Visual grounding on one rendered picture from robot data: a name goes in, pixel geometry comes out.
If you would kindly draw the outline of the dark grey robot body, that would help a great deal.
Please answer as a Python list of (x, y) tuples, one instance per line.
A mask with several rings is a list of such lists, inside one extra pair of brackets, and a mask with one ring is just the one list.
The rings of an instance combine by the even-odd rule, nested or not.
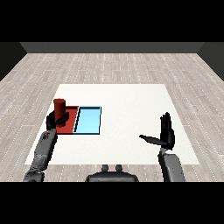
[(124, 172), (120, 164), (115, 166), (115, 171), (109, 171), (109, 166), (104, 164), (100, 172), (88, 175), (86, 182), (138, 182), (138, 178)]

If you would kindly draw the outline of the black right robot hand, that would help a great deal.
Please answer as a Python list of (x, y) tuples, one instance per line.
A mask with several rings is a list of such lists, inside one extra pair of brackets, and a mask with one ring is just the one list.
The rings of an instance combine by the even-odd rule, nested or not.
[(161, 131), (160, 138), (140, 135), (139, 137), (149, 144), (160, 145), (163, 149), (172, 150), (175, 145), (175, 134), (172, 129), (172, 120), (168, 112), (160, 117)]

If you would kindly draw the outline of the shallow red open box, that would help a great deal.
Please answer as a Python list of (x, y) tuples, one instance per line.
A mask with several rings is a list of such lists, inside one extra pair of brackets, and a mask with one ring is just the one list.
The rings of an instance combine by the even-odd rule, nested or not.
[(66, 112), (69, 113), (69, 118), (66, 121), (65, 126), (56, 126), (56, 130), (59, 135), (72, 135), (74, 133), (74, 125), (78, 109), (78, 106), (66, 106)]

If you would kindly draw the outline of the red can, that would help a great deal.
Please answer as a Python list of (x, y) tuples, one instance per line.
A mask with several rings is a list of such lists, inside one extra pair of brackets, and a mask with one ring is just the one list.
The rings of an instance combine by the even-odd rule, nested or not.
[(53, 103), (54, 103), (55, 120), (58, 121), (66, 114), (66, 101), (64, 99), (58, 98), (54, 99)]

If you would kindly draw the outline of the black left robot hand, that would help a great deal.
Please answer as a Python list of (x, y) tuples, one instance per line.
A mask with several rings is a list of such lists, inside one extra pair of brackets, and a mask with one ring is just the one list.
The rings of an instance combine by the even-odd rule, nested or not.
[(55, 129), (57, 125), (60, 125), (62, 123), (65, 123), (69, 119), (69, 113), (66, 112), (66, 114), (61, 117), (58, 120), (55, 120), (55, 113), (51, 112), (47, 117), (46, 117), (46, 129), (47, 130), (52, 130)]

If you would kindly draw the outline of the shallow light blue open box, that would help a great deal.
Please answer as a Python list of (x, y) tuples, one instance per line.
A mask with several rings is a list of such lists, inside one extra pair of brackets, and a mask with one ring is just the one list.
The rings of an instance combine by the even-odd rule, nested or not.
[(75, 135), (99, 135), (102, 108), (99, 106), (81, 106), (75, 118), (73, 133)]

